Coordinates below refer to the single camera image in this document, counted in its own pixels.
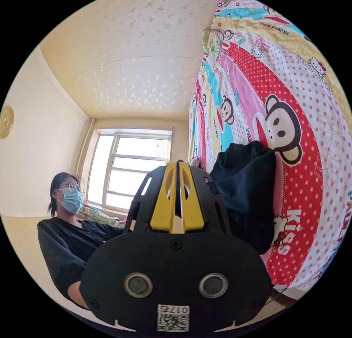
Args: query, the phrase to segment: screw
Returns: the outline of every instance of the screw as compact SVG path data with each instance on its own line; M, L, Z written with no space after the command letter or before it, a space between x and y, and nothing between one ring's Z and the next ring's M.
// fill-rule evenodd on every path
M99 304L98 304L98 302L95 299L89 298L88 302L92 306L92 308L99 309Z
M182 248L182 241L178 239L174 239L171 244L171 249L173 250L180 250Z

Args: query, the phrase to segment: black hair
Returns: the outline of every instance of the black hair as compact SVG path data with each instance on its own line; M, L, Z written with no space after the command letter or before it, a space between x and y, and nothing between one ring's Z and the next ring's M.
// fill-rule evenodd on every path
M52 194L53 194L55 189L59 189L60 188L62 182L68 177L73 178L78 183L78 185L80 184L80 180L76 176L74 176L74 175L72 175L70 173L66 173L66 172L58 173L53 178L53 180L51 182L51 185L50 185L50 200L51 201L50 201L50 204L48 206L48 212L50 211L51 217L54 217L55 216L55 212L57 211L56 210L56 199L54 199L52 197Z

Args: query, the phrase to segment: bed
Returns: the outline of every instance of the bed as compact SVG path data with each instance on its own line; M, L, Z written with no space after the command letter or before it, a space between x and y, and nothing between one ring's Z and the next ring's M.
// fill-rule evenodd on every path
M230 143L276 151L275 286L308 291L352 213L352 114L333 70L288 19L256 0L219 0L189 105L189 158L210 172Z

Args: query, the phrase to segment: face mask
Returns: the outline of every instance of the face mask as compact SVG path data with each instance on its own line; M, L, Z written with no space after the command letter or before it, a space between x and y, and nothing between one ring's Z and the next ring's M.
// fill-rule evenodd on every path
M71 190L70 188L60 190L63 191L63 200L60 201L62 206L68 212L77 214L83 205L82 194L78 190Z

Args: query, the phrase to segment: label sticker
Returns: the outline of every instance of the label sticker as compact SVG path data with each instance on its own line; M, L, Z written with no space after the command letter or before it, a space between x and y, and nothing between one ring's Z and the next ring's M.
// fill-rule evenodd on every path
M189 306L158 305L158 331L188 332Z

